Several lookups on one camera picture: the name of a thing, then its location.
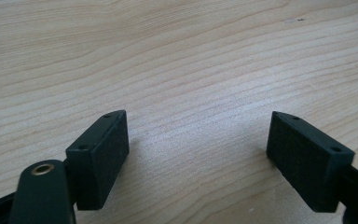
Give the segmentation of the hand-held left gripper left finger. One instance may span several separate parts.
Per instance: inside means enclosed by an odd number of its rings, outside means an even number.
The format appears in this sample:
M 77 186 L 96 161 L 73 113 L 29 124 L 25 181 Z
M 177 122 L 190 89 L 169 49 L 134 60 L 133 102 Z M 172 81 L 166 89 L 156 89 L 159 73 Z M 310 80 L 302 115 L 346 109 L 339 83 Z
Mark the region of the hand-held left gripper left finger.
M 129 152 L 125 110 L 102 115 L 65 150 L 78 210 L 103 208 Z

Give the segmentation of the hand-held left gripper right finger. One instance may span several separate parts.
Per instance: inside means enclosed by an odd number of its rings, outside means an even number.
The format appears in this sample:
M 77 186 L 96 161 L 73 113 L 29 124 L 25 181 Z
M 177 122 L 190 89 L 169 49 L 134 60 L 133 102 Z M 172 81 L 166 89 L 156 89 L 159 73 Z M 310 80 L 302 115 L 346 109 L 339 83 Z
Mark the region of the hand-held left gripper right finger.
M 337 210 L 338 179 L 354 152 L 305 120 L 274 111 L 267 156 L 315 212 Z

